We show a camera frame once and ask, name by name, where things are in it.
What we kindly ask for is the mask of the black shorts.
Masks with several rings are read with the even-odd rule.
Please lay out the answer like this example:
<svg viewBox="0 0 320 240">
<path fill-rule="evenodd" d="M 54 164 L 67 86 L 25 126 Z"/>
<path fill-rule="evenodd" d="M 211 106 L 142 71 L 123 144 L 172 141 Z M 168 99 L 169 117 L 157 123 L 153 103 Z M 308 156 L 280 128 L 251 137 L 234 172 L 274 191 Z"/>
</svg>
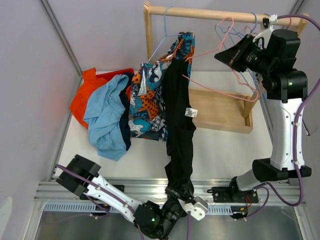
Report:
<svg viewBox="0 0 320 240">
<path fill-rule="evenodd" d="M 170 162 L 165 166 L 168 188 L 184 197 L 194 194 L 191 182 L 193 173 L 193 136 L 196 126 L 185 112 L 190 105 L 188 80 L 189 64 L 173 59 L 163 76 L 162 98 L 165 104 L 167 130 L 166 152 Z"/>
</svg>

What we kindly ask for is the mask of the patterned blue orange shorts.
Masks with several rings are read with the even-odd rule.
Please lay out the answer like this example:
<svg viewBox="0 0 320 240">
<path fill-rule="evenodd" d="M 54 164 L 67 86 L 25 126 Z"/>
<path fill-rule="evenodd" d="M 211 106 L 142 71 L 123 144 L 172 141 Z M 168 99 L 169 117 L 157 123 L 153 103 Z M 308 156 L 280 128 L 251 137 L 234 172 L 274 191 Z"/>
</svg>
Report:
<svg viewBox="0 0 320 240">
<path fill-rule="evenodd" d="M 164 56 L 140 65 L 131 81 L 128 121 L 131 137 L 167 141 L 166 107 L 162 98 L 163 77 L 173 59 L 185 60 L 194 55 L 195 44 L 192 31 L 180 32 Z"/>
</svg>

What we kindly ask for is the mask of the light blue shorts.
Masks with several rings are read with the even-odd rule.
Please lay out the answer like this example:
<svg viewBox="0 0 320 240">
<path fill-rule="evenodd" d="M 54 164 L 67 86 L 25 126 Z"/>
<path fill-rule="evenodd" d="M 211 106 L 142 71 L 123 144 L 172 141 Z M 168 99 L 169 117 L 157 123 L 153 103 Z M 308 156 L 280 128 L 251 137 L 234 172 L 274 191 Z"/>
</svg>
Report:
<svg viewBox="0 0 320 240">
<path fill-rule="evenodd" d="M 119 161 L 127 152 L 120 120 L 125 112 L 120 93 L 125 89 L 129 77 L 115 75 L 110 81 L 97 88 L 89 97 L 83 120 L 88 124 L 88 142 L 97 154 Z"/>
</svg>

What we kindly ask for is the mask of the navy blue shorts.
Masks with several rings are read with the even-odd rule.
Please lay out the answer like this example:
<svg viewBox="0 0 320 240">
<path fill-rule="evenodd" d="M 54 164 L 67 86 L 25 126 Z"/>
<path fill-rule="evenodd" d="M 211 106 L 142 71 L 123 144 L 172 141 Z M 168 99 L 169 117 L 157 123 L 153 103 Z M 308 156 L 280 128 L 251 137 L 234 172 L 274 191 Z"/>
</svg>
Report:
<svg viewBox="0 0 320 240">
<path fill-rule="evenodd" d="M 132 84 L 132 78 L 134 74 L 131 72 L 125 72 L 124 75 L 128 77 L 128 82 L 124 87 L 124 89 L 119 94 L 119 98 L 124 107 L 124 112 L 121 115 L 121 118 L 119 120 L 119 128 L 125 144 L 125 149 L 128 151 L 131 146 L 131 140 L 130 140 L 131 135 L 130 135 L 130 127 L 129 127 L 129 109 L 130 109 L 130 97 L 131 97 L 130 87 Z"/>
</svg>

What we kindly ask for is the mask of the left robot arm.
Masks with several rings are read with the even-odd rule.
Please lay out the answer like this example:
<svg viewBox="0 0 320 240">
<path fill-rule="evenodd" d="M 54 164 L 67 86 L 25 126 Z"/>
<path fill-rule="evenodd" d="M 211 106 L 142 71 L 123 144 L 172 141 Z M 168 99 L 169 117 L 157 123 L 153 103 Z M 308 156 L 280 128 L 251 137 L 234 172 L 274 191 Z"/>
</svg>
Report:
<svg viewBox="0 0 320 240">
<path fill-rule="evenodd" d="M 194 204 L 190 199 L 169 196 L 163 206 L 150 200 L 134 199 L 109 183 L 95 162 L 76 155 L 67 166 L 55 164 L 62 172 L 57 183 L 78 197 L 99 200 L 119 211 L 139 231 L 141 239 L 167 240 L 178 220 L 187 217 L 187 237 L 191 236 Z"/>
</svg>

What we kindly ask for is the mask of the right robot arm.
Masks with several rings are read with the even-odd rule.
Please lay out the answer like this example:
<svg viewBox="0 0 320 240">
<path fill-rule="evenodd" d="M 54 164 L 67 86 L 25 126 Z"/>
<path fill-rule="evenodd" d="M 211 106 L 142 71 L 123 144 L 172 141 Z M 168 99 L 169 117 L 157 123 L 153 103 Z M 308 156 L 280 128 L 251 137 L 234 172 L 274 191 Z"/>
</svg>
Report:
<svg viewBox="0 0 320 240">
<path fill-rule="evenodd" d="M 308 78 L 294 68 L 300 45 L 295 31 L 264 30 L 257 36 L 247 34 L 214 56 L 234 71 L 255 72 L 266 92 L 261 106 L 272 153 L 268 158 L 254 160 L 249 171 L 231 179 L 225 192 L 234 202 L 270 182 L 301 181 L 312 174 L 302 154 L 302 116 L 308 97 Z"/>
</svg>

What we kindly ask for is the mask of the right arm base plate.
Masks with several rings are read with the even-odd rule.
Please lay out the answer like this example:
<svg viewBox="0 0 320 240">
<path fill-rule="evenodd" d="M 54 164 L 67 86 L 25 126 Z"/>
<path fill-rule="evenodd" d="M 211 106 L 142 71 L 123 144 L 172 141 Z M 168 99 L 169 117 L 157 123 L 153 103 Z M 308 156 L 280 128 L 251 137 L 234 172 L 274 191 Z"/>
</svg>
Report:
<svg viewBox="0 0 320 240">
<path fill-rule="evenodd" d="M 211 194 L 215 203 L 253 203 L 259 202 L 258 194 L 254 190 L 241 191 L 230 186 L 216 186 L 206 191 Z"/>
</svg>

